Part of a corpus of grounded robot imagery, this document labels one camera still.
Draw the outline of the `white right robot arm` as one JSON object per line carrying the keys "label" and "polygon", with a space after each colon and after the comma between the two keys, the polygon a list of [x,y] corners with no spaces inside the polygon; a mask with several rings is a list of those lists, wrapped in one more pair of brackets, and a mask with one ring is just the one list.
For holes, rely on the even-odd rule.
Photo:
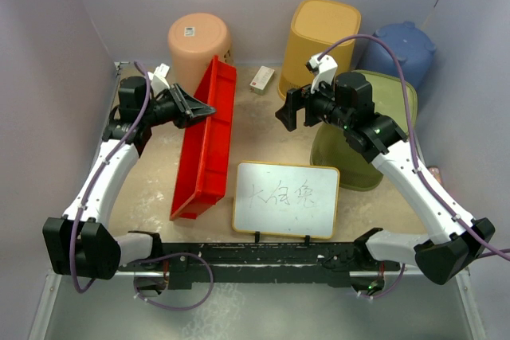
{"label": "white right robot arm", "polygon": [[423,236],[370,230],[355,242],[354,258],[361,268],[372,269],[381,261],[410,264],[443,285],[481,255],[494,225],[463,209],[414,158],[410,135],[375,111],[372,86],[363,74],[345,72],[317,89],[291,89],[275,116],[294,131],[299,110],[304,110],[307,127],[326,123],[341,129],[349,147],[393,183],[426,228]]}

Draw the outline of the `orange plastic bin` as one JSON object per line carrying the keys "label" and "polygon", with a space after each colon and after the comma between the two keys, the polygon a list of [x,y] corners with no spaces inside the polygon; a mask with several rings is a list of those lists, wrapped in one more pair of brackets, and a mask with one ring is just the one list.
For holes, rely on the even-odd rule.
{"label": "orange plastic bin", "polygon": [[175,79],[190,95],[197,90],[213,57],[233,64],[230,31],[213,14],[195,13],[179,18],[170,27],[167,42]]}

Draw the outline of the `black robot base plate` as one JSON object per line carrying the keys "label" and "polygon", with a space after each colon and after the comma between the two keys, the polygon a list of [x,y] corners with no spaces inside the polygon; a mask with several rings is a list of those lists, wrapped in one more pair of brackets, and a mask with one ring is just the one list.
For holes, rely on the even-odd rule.
{"label": "black robot base plate", "polygon": [[170,243],[159,254],[168,260],[171,290],[209,283],[319,283],[350,287],[351,273],[398,271],[392,261],[371,260],[353,242]]}

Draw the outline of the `green mesh waste basket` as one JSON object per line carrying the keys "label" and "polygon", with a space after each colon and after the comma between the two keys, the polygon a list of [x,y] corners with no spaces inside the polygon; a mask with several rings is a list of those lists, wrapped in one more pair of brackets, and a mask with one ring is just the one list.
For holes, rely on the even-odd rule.
{"label": "green mesh waste basket", "polygon": [[402,93],[407,94],[411,123],[417,118],[417,93],[410,83],[402,88],[397,77],[364,70],[339,74],[329,89],[334,115],[322,118],[310,163],[339,170],[344,189],[372,190],[383,174],[371,162],[408,135]]}

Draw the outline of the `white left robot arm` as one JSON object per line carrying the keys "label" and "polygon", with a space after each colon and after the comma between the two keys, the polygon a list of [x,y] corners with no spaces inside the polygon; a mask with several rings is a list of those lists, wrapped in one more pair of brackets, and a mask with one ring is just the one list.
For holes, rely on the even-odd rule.
{"label": "white left robot arm", "polygon": [[111,110],[100,151],[90,174],[61,217],[50,217],[42,233],[53,270],[60,275],[111,279],[117,269],[137,261],[147,270],[164,259],[159,234],[108,231],[112,207],[153,127],[172,122],[183,129],[201,123],[215,107],[156,75],[120,81],[119,103]]}

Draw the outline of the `blue plastic bucket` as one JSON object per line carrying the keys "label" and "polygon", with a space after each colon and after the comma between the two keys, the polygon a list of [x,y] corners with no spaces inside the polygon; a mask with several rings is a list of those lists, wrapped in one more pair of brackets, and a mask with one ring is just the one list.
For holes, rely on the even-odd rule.
{"label": "blue plastic bucket", "polygon": [[[418,90],[433,62],[437,46],[412,21],[385,25],[373,36],[390,48],[402,67],[406,82]],[[390,54],[374,41],[367,43],[356,68],[398,77]]]}

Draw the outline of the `yellow slatted waste basket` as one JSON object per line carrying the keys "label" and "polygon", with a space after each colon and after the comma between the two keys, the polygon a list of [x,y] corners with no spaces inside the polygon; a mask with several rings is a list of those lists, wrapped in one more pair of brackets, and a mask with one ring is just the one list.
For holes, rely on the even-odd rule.
{"label": "yellow slatted waste basket", "polygon": [[285,98],[291,88],[310,84],[313,75],[306,63],[338,40],[357,34],[361,13],[354,7],[332,0],[304,0],[291,21],[278,94]]}

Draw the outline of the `red plastic tray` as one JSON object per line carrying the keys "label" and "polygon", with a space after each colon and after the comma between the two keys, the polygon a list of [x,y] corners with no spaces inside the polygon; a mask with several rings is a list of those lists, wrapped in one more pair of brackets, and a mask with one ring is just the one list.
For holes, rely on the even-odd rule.
{"label": "red plastic tray", "polygon": [[226,194],[236,92],[235,67],[215,56],[194,97],[216,109],[184,131],[170,219],[195,219]]}

